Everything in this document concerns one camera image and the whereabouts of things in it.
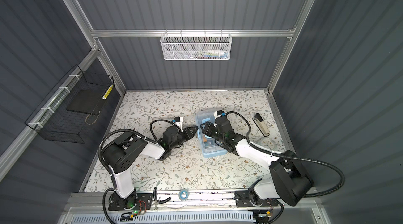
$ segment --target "white mesh basket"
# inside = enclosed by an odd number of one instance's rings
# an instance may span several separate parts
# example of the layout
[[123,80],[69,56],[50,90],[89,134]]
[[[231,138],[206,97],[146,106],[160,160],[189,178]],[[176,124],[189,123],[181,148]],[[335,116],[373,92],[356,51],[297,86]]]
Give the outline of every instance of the white mesh basket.
[[161,35],[161,46],[166,60],[228,60],[232,37],[224,36],[169,36]]

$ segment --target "transparent plastic container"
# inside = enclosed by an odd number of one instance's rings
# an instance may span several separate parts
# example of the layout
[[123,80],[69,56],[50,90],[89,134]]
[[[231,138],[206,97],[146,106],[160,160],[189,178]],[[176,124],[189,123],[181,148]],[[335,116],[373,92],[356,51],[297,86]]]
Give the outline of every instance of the transparent plastic container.
[[214,138],[204,135],[200,128],[200,124],[207,121],[214,123],[214,112],[217,110],[219,109],[207,109],[196,113],[196,124],[199,127],[198,138],[200,141],[202,154],[206,158],[221,156],[227,153],[224,148],[216,144]]

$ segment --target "blue tape roll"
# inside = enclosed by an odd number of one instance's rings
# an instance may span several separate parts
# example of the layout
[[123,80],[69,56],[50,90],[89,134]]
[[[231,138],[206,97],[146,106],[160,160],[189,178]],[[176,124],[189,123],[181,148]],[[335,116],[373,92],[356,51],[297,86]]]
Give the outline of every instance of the blue tape roll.
[[187,200],[187,198],[189,197],[189,191],[188,190],[186,190],[186,189],[182,189],[180,192],[179,192],[179,199],[180,200]]

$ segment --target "floral tablecloth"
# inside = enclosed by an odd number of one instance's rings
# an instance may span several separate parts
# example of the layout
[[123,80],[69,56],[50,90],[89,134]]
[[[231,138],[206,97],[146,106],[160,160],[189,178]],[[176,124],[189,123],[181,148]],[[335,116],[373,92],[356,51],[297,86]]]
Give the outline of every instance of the floral tablecloth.
[[[129,92],[126,93],[111,131],[131,128],[152,138],[149,124],[155,119],[171,120],[184,117],[184,127],[195,125],[195,114],[202,109],[220,108],[237,111],[252,126],[250,140],[273,150],[285,150],[281,136],[267,102],[264,90],[189,91],[189,92]],[[252,121],[260,113],[270,131],[264,139]],[[235,132],[245,135],[246,123],[236,115],[229,115]],[[154,124],[157,138],[167,128],[167,123]],[[227,153],[204,158],[197,135],[174,149],[164,161],[140,155],[130,167],[132,181],[138,191],[186,189],[247,188],[258,178],[270,178],[261,166],[243,157]],[[97,161],[89,178],[86,192],[102,192],[112,187],[107,171]]]

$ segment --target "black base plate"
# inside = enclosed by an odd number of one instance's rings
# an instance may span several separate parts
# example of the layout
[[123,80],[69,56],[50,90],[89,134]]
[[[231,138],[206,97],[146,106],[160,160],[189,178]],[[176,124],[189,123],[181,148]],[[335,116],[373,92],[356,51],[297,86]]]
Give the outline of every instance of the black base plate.
[[[237,203],[237,207],[255,207],[249,200],[248,190],[235,191],[234,194],[235,193],[242,197],[239,200],[235,200],[235,202]],[[272,201],[271,199],[267,199],[260,207],[270,207],[270,206],[275,207],[277,205],[278,205],[277,202]]]
[[[145,209],[150,210],[151,203],[153,202],[152,193],[138,193],[137,196],[138,196],[139,200],[145,202]],[[120,205],[120,202],[118,200],[114,200],[113,203],[109,203],[108,210],[109,211],[121,211],[121,210],[125,211],[123,206]],[[133,211],[133,210],[140,210],[140,204],[137,204],[131,211]]]

